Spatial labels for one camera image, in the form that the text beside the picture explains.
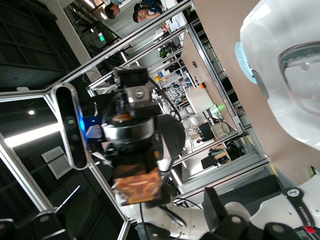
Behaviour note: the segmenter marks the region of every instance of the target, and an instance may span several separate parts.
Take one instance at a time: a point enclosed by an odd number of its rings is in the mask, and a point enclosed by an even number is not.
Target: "man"
[[[120,14],[119,5],[121,5],[126,0],[111,0],[110,4],[105,6],[104,11],[105,15],[109,19],[115,19]]]
[[[141,23],[146,19],[154,19],[163,14],[161,2],[159,0],[143,1],[143,5],[134,5],[133,21]]]

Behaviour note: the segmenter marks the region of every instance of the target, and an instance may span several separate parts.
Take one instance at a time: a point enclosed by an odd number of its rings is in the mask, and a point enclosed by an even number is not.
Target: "air vent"
[[[45,152],[41,156],[46,163],[50,162],[48,166],[56,179],[61,178],[72,169],[69,165],[67,156],[60,146]]]

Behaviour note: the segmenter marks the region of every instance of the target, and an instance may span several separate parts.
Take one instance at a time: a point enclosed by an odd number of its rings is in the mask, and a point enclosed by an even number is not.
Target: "white logo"
[[[291,189],[286,194],[288,194],[290,197],[297,197],[300,194],[300,191],[298,189]]]

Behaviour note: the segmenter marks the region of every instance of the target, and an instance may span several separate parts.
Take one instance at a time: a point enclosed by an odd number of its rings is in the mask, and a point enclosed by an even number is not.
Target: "green exit sign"
[[[100,38],[101,42],[105,40],[105,37],[102,35],[101,32],[98,34],[98,37]]]

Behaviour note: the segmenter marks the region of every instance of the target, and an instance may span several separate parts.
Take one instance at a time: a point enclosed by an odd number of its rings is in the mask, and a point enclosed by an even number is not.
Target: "black strap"
[[[284,195],[290,201],[296,212],[299,214],[304,226],[315,226],[315,220],[312,217],[309,209],[303,202],[304,193],[302,189],[292,188],[287,190]]]

